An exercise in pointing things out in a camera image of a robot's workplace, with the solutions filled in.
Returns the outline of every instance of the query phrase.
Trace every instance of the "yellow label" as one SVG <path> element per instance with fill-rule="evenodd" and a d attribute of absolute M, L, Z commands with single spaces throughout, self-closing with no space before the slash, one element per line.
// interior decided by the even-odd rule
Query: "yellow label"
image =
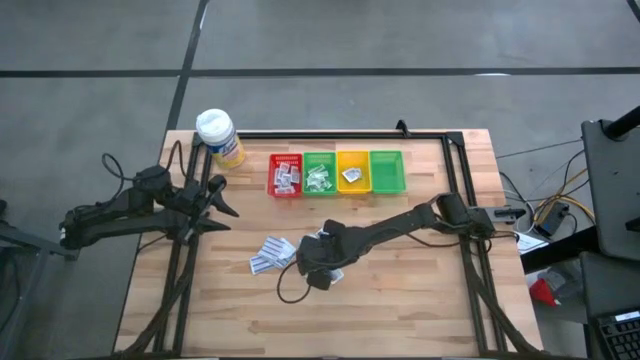
<path fill-rule="evenodd" d="M 226 151 L 213 153 L 213 158 L 218 165 L 226 169 L 231 169 L 242 164 L 245 157 L 244 147 L 238 135 L 236 135 L 231 142 L 233 142 L 233 145 L 227 146 Z"/>

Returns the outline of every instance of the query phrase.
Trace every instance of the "wooden tabletop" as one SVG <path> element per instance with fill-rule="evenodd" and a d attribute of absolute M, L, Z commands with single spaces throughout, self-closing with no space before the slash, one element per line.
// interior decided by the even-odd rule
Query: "wooden tabletop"
<path fill-rule="evenodd" d="M 505 203 L 489 132 L 464 132 L 479 206 Z M 191 143 L 193 132 L 170 131 L 160 163 L 166 166 L 176 140 Z M 425 248 L 407 237 L 375 247 L 345 267 L 345 278 L 329 291 L 312 289 L 301 303 L 287 305 L 275 293 L 279 271 L 251 275 L 248 260 L 267 235 L 297 245 L 326 219 L 366 226 L 407 211 L 448 192 L 442 146 L 435 140 L 245 140 L 245 162 L 214 173 L 227 177 L 223 196 L 240 218 L 221 213 L 212 218 L 233 230 L 201 237 L 183 356 L 469 356 L 477 354 L 459 247 Z M 185 147 L 185 163 L 189 146 Z M 271 153 L 346 149 L 402 150 L 407 192 L 403 195 L 334 196 L 274 199 L 265 191 Z M 199 159 L 196 178 L 202 169 Z M 464 189 L 456 163 L 459 188 Z M 182 184 L 177 161 L 172 180 Z M 434 243 L 457 241 L 430 230 L 414 235 Z M 142 243 L 158 236 L 149 233 Z M 159 308 L 169 241 L 144 249 L 137 257 L 118 332 L 116 349 L 131 344 Z M 498 299 L 523 335 L 541 348 L 524 273 L 511 238 L 493 240 L 489 254 Z M 306 290 L 297 271 L 284 277 L 283 296 Z M 493 342 L 488 312 L 485 328 Z M 167 339 L 173 339 L 173 326 Z"/>

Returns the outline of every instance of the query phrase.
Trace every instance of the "concrete floor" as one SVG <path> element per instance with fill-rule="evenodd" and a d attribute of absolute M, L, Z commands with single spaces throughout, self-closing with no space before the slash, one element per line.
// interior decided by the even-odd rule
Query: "concrete floor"
<path fill-rule="evenodd" d="M 10 36 L 0 37 L 0 70 L 179 69 L 197 5 L 5 0 L 0 33 Z M 207 9 L 194 68 L 638 66 L 639 31 L 624 1 L 221 0 Z M 127 174 L 153 164 L 176 84 L 0 78 L 7 220 L 56 239 L 68 209 L 117 187 L 102 152 Z M 391 128 L 402 118 L 413 128 L 488 128 L 500 155 L 577 139 L 582 121 L 637 106 L 639 86 L 640 76 L 630 75 L 191 79 L 177 128 L 193 129 L 211 107 L 226 109 L 242 129 Z M 531 191 L 580 148 L 499 165 L 524 194 L 541 197 L 560 186 L 561 173 Z M 578 161 L 574 172 L 583 166 Z M 590 205 L 588 188 L 576 197 Z M 51 261 L 22 355 L 108 354 L 136 243 L 103 240 L 77 263 Z M 581 329 L 558 332 L 559 317 L 548 309 L 538 315 L 545 348 L 580 355 Z"/>

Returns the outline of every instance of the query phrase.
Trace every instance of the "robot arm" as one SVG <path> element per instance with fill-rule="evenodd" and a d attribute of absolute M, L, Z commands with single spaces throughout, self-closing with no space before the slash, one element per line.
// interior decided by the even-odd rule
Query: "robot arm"
<path fill-rule="evenodd" d="M 104 204 L 82 206 L 67 212 L 60 223 L 60 244 L 80 249 L 100 239 L 147 231 L 161 231 L 167 238 L 186 244 L 194 232 L 229 230 L 208 219 L 209 207 L 238 216 L 222 199 L 226 179 L 216 175 L 207 184 L 209 194 L 193 180 L 184 188 L 172 185 L 167 170 L 159 165 L 136 174 L 133 186 Z M 154 202 L 164 209 L 154 211 Z"/>
<path fill-rule="evenodd" d="M 436 204 L 440 214 L 433 209 Z M 345 226 L 327 220 L 320 239 L 302 238 L 296 253 L 298 270 L 307 275 L 310 286 L 327 290 L 329 271 L 353 264 L 375 245 L 409 234 L 418 229 L 434 229 L 445 234 L 466 235 L 470 239 L 487 239 L 495 232 L 488 212 L 468 208 L 460 194 L 441 194 L 400 215 L 367 227 Z"/>

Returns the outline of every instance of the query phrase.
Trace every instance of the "red object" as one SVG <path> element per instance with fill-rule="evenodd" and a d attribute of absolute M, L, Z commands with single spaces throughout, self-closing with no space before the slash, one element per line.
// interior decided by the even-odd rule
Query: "red object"
<path fill-rule="evenodd" d="M 281 163 L 287 163 L 289 165 L 295 165 L 300 172 L 300 183 L 291 184 L 295 193 L 293 194 L 276 194 L 276 186 L 273 182 L 276 169 Z M 302 154 L 271 154 L 269 156 L 269 175 L 267 182 L 267 194 L 273 197 L 291 198 L 298 197 L 302 194 Z"/>
<path fill-rule="evenodd" d="M 553 297 L 553 293 L 547 285 L 547 282 L 544 279 L 538 279 L 531 287 L 529 288 L 529 294 L 535 300 L 542 301 L 543 303 L 549 306 L 557 306 L 556 299 Z"/>

